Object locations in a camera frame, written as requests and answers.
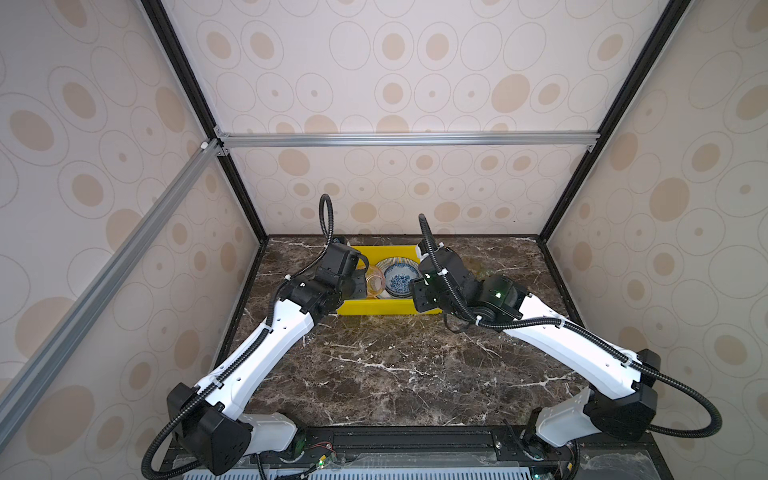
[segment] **metal bar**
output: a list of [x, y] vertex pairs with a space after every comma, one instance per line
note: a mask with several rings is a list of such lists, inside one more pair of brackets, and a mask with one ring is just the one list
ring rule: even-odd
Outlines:
[[232, 314], [230, 325], [227, 327], [227, 332], [224, 333], [224, 338], [221, 341], [221, 347], [219, 348], [216, 362], [211, 366], [211, 370], [221, 365], [221, 363], [230, 355], [230, 348], [232, 347], [237, 327], [240, 325], [240, 317], [243, 316], [243, 311], [250, 298], [250, 291], [253, 289], [253, 283], [256, 281], [256, 276], [259, 273], [259, 267], [261, 266], [261, 260], [263, 260], [264, 255], [266, 254], [267, 245], [269, 245], [269, 239], [259, 245], [259, 251], [256, 253], [256, 258], [253, 260], [253, 265], [250, 268], [248, 277], [245, 280], [245, 285], [243, 286], [243, 292], [237, 300], [237, 305]]
[[209, 141], [187, 162], [160, 199], [91, 282], [68, 315], [48, 337], [46, 344], [26, 363], [0, 401], [0, 452], [27, 418], [45, 391], [78, 348], [104, 308], [120, 289], [187, 192], [213, 160], [220, 146]]
[[594, 145], [596, 131], [431, 132], [402, 134], [225, 134], [226, 148], [429, 145]]
[[656, 23], [654, 30], [650, 33], [648, 40], [645, 42], [645, 46], [643, 47], [640, 56], [638, 56], [637, 60], [634, 62], [634, 66], [630, 70], [627, 80], [624, 81], [614, 103], [605, 115], [603, 123], [598, 128], [598, 132], [600, 133], [598, 142], [595, 144], [594, 148], [587, 150], [587, 153], [584, 154], [578, 167], [576, 167], [573, 177], [571, 177], [565, 190], [563, 190], [560, 200], [558, 200], [557, 204], [554, 206], [547, 223], [545, 223], [544, 228], [541, 229], [539, 236], [544, 243], [549, 241], [554, 233], [554, 229], [557, 228], [560, 220], [571, 205], [571, 202], [576, 197], [581, 185], [587, 179], [594, 162], [600, 157], [605, 145], [611, 139], [611, 135], [621, 123], [622, 117], [627, 112], [635, 95], [645, 82], [645, 79], [653, 69], [653, 66], [656, 64], [659, 55], [667, 44], [667, 40], [679, 25], [680, 19], [685, 14], [690, 3], [691, 0], [670, 0], [667, 7], [664, 9], [664, 12], [659, 17], [659, 21]]
[[[144, 10], [147, 13], [152, 27], [157, 33], [157, 37], [160, 39], [160, 43], [163, 45], [168, 60], [171, 66], [176, 72], [176, 76], [181, 83], [181, 87], [187, 94], [187, 98], [194, 109], [194, 112], [200, 120], [200, 124], [203, 126], [205, 134], [209, 138], [218, 138], [219, 133], [216, 128], [216, 119], [211, 113], [208, 103], [205, 101], [205, 95], [203, 94], [200, 84], [197, 82], [194, 71], [187, 60], [187, 56], [184, 54], [184, 48], [176, 36], [173, 25], [170, 23], [168, 14], [165, 11], [161, 0], [141, 0], [141, 4], [144, 6]], [[243, 208], [248, 223], [250, 223], [253, 232], [256, 233], [256, 237], [259, 239], [259, 243], [266, 243], [266, 231], [261, 223], [261, 219], [253, 207], [253, 202], [248, 195], [243, 179], [237, 172], [232, 157], [226, 150], [224, 155], [219, 156], [219, 162], [224, 170], [224, 174], [227, 176], [228, 181], [232, 185], [232, 190], [240, 202], [240, 206]]]
[[568, 292], [568, 288], [565, 286], [565, 281], [563, 281], [563, 277], [560, 275], [560, 270], [558, 270], [558, 266], [555, 264], [554, 258], [552, 258], [552, 254], [549, 252], [549, 247], [547, 247], [545, 242], [541, 241], [540, 237], [536, 239], [536, 244], [538, 245], [539, 250], [541, 250], [541, 256], [544, 257], [544, 263], [547, 264], [549, 274], [552, 275], [554, 285], [558, 288], [558, 292], [563, 298], [568, 318], [573, 323], [576, 323], [579, 326], [584, 326], [584, 320], [581, 319], [581, 315], [579, 315], [578, 310], [576, 309], [576, 303], [574, 303], [571, 293]]

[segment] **robotic arm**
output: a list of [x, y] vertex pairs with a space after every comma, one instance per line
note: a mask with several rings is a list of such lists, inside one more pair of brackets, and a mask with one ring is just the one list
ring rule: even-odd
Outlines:
[[[322, 220], [323, 204], [328, 207], [328, 229]], [[194, 387], [180, 383], [169, 393], [167, 404], [172, 420], [144, 455], [141, 471], [145, 478], [173, 478], [200, 465], [221, 475], [244, 455], [282, 452], [296, 441], [297, 427], [284, 415], [247, 415], [243, 411], [269, 371], [315, 322], [335, 311], [344, 300], [366, 297], [367, 258], [352, 247], [333, 243], [333, 209], [327, 195], [321, 198], [320, 209], [326, 235], [323, 252], [295, 276], [286, 276], [270, 301], [267, 318], [227, 360]], [[435, 244], [423, 215], [419, 215], [419, 222], [424, 236], [417, 247], [422, 278], [410, 286], [417, 311], [440, 308], [468, 325], [522, 339], [590, 383], [556, 406], [533, 411], [519, 439], [532, 458], [544, 458], [550, 447], [597, 432], [634, 440], [649, 429], [692, 438], [713, 435], [720, 429], [720, 413], [706, 398], [658, 372], [657, 354], [647, 349], [635, 353], [606, 342], [506, 276], [477, 280], [458, 254], [441, 243]], [[360, 260], [365, 269], [356, 270]], [[305, 276], [317, 263], [314, 277]], [[651, 425], [657, 400], [651, 386], [656, 380], [696, 399], [710, 413], [711, 424], [693, 431]], [[197, 460], [170, 472], [156, 472], [151, 467], [152, 458], [172, 432]]]

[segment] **patterned wallpaper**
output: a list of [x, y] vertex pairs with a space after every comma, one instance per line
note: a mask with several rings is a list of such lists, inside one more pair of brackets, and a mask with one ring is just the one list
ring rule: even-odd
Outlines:
[[233, 149], [267, 233], [320, 233], [320, 195], [335, 231], [417, 234], [541, 231], [584, 145]]
[[142, 478], [169, 390], [208, 373], [256, 254], [236, 202], [214, 161], [0, 455], [0, 480]]
[[[596, 333], [723, 414], [658, 436], [675, 478], [768, 471], [768, 2], [698, 2], [549, 245]], [[656, 423], [707, 415], [657, 387]]]
[[0, 391], [200, 146], [134, 4], [4, 2]]
[[600, 124], [664, 0], [166, 0], [225, 131]]

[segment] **brown marble tabletop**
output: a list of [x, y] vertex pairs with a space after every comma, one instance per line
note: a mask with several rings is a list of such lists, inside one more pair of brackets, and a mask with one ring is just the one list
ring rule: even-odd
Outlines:
[[[413, 245], [418, 237], [348, 237], [355, 245]], [[478, 277], [503, 273], [565, 308], [531, 239], [438, 237]], [[286, 273], [320, 252], [318, 237], [270, 240], [232, 350], [263, 321]], [[337, 316], [318, 322], [277, 363], [248, 413], [283, 412], [307, 425], [524, 424], [586, 381], [527, 343], [478, 327], [450, 333], [442, 316]]]

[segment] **yellow bin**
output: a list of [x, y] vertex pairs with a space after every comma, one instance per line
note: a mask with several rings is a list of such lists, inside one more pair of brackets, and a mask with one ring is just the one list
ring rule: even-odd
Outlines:
[[[368, 257], [371, 266], [390, 257], [405, 257], [418, 263], [416, 245], [377, 245], [372, 247], [353, 246]], [[440, 313], [440, 309], [426, 313]], [[408, 299], [365, 299], [347, 300], [338, 310], [339, 315], [415, 315], [419, 312], [413, 307], [413, 300]]]

